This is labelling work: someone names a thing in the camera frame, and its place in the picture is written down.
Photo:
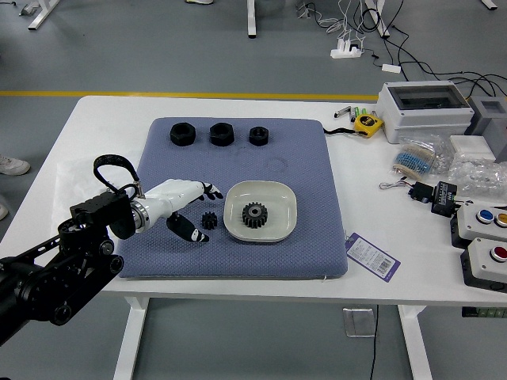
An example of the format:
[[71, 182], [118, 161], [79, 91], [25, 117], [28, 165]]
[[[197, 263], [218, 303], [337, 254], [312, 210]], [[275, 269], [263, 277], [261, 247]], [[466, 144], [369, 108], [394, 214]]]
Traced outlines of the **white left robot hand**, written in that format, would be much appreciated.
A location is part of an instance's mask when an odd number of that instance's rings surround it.
[[223, 198], [223, 194], [213, 184], [175, 179], [162, 182], [148, 191], [143, 198], [136, 198], [131, 202], [135, 232], [145, 232], [160, 218], [165, 218], [168, 229], [183, 240], [209, 241], [208, 235], [200, 232], [187, 218], [178, 213], [195, 200], [203, 200], [204, 196], [211, 200]]

